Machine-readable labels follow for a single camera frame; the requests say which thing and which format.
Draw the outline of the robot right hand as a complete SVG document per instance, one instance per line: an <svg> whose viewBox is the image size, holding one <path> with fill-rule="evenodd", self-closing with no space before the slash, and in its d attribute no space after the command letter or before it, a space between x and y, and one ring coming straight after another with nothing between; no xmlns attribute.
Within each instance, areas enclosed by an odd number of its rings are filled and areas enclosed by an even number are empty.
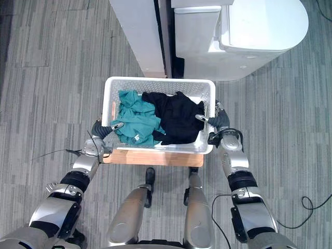
<svg viewBox="0 0 332 249"><path fill-rule="evenodd" d="M201 114L196 114L195 118L202 122L210 124L211 126L215 127L218 131L230 127L229 117L219 100L215 101L215 114L216 114L215 117L206 117Z"/></svg>

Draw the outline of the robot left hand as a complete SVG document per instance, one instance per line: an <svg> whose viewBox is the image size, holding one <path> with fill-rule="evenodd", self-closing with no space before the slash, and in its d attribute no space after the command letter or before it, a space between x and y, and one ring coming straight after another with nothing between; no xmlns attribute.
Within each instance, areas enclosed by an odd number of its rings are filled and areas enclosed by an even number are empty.
<svg viewBox="0 0 332 249"><path fill-rule="evenodd" d="M119 122L113 126L102 126L102 122L100 120L96 120L92 126L91 133L93 136L97 136L100 139L104 139L107 137L111 132L118 130L124 126L123 122Z"/></svg>

